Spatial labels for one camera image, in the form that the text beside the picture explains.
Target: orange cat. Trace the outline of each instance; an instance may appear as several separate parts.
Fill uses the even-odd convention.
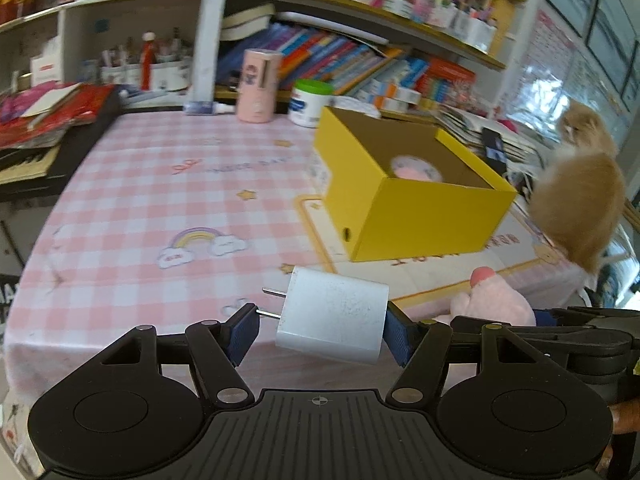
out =
[[[573,100],[557,128],[562,143],[536,183],[529,215],[569,261],[593,274],[625,203],[618,148],[600,116]]]

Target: pink plush toy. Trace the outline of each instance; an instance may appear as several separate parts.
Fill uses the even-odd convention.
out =
[[[450,322],[456,316],[503,321],[513,326],[535,326],[536,317],[524,299],[502,276],[489,267],[478,267],[471,273],[471,295],[461,293],[451,300],[450,316],[439,321]]]

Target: red plush nose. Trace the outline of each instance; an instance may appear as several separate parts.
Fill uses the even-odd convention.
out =
[[[478,283],[492,276],[495,276],[495,271],[491,267],[478,267],[471,273],[469,282],[471,286],[476,286]]]

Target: yellow box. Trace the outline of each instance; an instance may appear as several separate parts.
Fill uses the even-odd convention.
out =
[[[397,178],[392,160],[432,164],[443,182]],[[312,174],[351,261],[482,250],[516,190],[443,129],[324,108]]]

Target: pink tumbler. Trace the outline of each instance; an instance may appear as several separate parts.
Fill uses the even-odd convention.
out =
[[[245,50],[238,85],[236,115],[245,123],[273,119],[282,54],[275,50]]]

